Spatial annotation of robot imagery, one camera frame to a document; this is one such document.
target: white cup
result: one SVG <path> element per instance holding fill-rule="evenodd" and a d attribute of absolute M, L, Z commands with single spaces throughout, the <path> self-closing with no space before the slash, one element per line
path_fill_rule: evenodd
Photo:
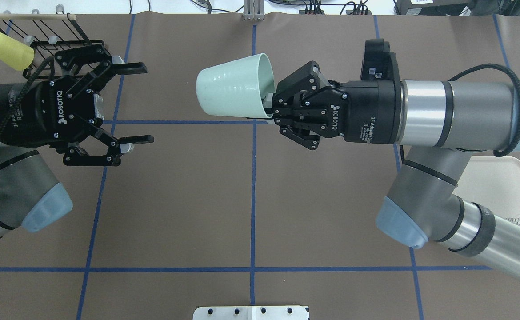
<path fill-rule="evenodd" d="M 275 88 L 265 53 L 215 65 L 197 76 L 197 99 L 211 116 L 271 118 L 262 100 Z"/>

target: white tray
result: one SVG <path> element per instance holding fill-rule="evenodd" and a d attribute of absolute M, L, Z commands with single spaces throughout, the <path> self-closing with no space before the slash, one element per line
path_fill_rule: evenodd
<path fill-rule="evenodd" d="M 472 156 L 454 194 L 520 225 L 520 160 Z"/>

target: robotic arm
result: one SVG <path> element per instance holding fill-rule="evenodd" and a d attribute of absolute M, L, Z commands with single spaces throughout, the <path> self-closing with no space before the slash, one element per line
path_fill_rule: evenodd
<path fill-rule="evenodd" d="M 53 77 L 54 63 L 62 76 Z M 51 65 L 48 80 L 37 81 Z M 97 64 L 79 76 L 86 64 Z M 143 63 L 124 63 L 103 44 L 61 50 L 38 67 L 27 83 L 0 84 L 0 238 L 22 225 L 35 232 L 64 216 L 72 201 L 39 152 L 49 145 L 63 154 L 67 166 L 119 166 L 135 144 L 152 136 L 116 138 L 102 129 L 100 91 L 115 75 L 146 73 Z M 93 136 L 107 146 L 91 156 L 80 143 Z"/>
<path fill-rule="evenodd" d="M 513 86 L 455 82 L 481 68 L 506 72 Z M 205 85 L 204 77 L 197 80 L 197 97 L 207 112 L 211 97 Z M 262 95 L 265 88 L 258 91 Z M 317 149 L 321 136 L 413 146 L 384 199 L 377 227 L 409 247 L 433 240 L 520 279 L 520 227 L 452 194 L 472 152 L 520 151 L 520 81 L 509 69 L 488 64 L 450 81 L 400 81 L 388 42 L 368 40 L 360 81 L 327 80 L 310 61 L 280 81 L 262 108 L 283 136 L 309 150 Z"/>

